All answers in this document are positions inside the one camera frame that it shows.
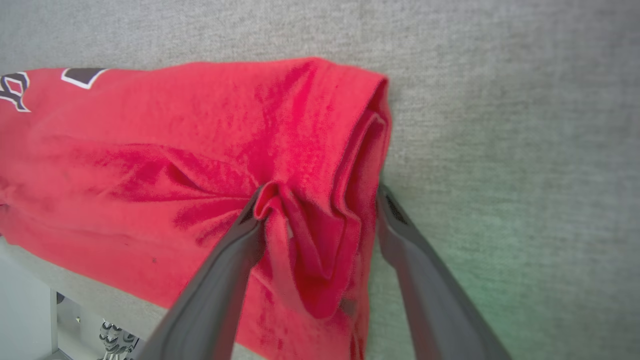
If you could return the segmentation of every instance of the t-shirt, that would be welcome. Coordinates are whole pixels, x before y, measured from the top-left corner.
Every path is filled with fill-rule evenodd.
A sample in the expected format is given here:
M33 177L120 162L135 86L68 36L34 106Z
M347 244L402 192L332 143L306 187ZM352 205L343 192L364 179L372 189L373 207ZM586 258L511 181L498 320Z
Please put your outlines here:
M0 233L170 307L259 186L236 340L363 359L387 81L318 58L0 78Z

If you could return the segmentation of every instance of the folded red cloth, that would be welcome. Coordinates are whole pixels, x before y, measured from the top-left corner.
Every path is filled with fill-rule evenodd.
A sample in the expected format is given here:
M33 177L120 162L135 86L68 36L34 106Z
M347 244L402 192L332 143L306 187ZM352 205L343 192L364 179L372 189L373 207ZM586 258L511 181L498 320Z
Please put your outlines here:
M267 249L236 340L269 359L363 359L379 74L317 58L0 81L0 233L170 307L264 185Z

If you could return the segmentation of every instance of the red fabric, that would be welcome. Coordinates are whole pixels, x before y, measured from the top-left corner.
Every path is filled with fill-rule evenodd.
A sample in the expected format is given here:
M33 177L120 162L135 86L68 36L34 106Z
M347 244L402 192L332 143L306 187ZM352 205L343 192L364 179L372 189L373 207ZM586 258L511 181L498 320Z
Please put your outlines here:
M170 307L259 185L267 251L237 341L268 359L363 359L383 76L317 58L3 78L0 233Z

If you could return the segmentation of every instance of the gray fabric surface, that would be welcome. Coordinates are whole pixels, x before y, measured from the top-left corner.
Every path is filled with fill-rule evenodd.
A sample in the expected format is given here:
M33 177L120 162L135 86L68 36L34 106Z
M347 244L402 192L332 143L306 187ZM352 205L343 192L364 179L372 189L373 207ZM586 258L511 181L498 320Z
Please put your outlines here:
M323 56L388 74L385 182L514 358L640 357L640 2L0 4L0 73ZM369 357L406 358L385 266ZM140 331L160 316L74 274L49 280Z

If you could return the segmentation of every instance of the fabric fold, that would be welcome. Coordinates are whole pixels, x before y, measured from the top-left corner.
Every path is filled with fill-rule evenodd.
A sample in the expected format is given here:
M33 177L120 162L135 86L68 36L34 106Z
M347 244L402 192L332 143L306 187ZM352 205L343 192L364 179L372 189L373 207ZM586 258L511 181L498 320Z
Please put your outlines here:
M8 242L170 307L264 185L267 249L236 340L268 359L364 358L382 75L307 58L1 81Z

